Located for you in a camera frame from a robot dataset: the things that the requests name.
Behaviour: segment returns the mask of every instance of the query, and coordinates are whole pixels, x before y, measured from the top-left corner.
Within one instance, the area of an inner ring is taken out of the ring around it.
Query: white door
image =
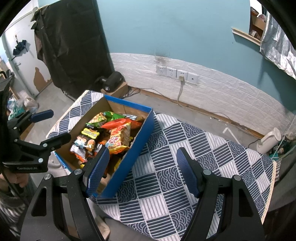
[[[32,16],[33,14],[29,13],[8,26],[3,37],[5,38],[4,48],[6,48],[10,64],[14,65],[24,84],[35,97],[51,82],[51,77],[45,63],[37,59],[34,30],[31,29],[33,22],[30,22]],[[28,52],[24,49],[11,61],[13,49],[17,44],[16,38],[19,42],[23,39],[27,41]]]

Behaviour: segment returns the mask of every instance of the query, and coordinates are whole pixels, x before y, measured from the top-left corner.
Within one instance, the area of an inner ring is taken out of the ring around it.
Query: finger
[[[21,188],[23,188],[24,186],[26,186],[28,184],[29,181],[29,174],[17,174],[17,181],[16,183],[18,183],[20,185]]]
[[[16,183],[16,181],[17,181],[17,176],[16,176],[16,174],[11,173],[11,172],[10,172],[9,170],[7,170],[7,169],[4,170],[4,174],[5,174],[5,176],[7,177],[8,181],[9,181],[10,183]],[[3,174],[0,175],[0,178],[1,178],[2,180],[6,181],[5,178],[4,178],[4,176],[3,176]]]

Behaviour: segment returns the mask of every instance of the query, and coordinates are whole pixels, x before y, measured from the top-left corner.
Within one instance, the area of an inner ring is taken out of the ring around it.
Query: white brick wallpaper
[[[265,92],[217,70],[159,56],[128,53],[110,55],[115,70],[123,74],[130,86],[152,88],[173,100],[178,97],[180,81],[157,75],[156,65],[197,74],[198,83],[186,82],[180,101],[213,113],[223,113],[263,135],[274,127],[284,134],[294,118],[293,113]],[[296,134],[295,124],[296,120],[290,130]]]

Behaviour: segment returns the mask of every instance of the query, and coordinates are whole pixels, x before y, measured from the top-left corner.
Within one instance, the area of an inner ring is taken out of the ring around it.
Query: pile of snacks
[[[94,116],[80,135],[73,142],[70,152],[78,160],[80,168],[83,168],[87,161],[91,161],[104,145],[109,149],[110,160],[103,178],[107,174],[113,174],[130,148],[131,142],[140,130],[144,118],[134,115],[116,114],[105,111]]]

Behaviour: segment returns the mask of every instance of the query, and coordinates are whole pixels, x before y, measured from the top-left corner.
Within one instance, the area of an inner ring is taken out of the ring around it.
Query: power socket
[[[198,82],[198,75],[197,74],[194,74],[194,73],[188,73],[187,82],[190,82],[192,84],[197,84],[197,82]]]
[[[187,81],[187,76],[188,76],[188,72],[183,71],[183,70],[177,70],[177,80],[180,80],[180,76],[182,76],[184,78],[184,81]]]
[[[166,67],[165,66],[156,66],[156,73],[161,76],[166,76]]]
[[[177,76],[177,69],[173,69],[173,68],[168,68],[167,67],[167,74],[166,74],[166,76],[175,79],[176,76]]]

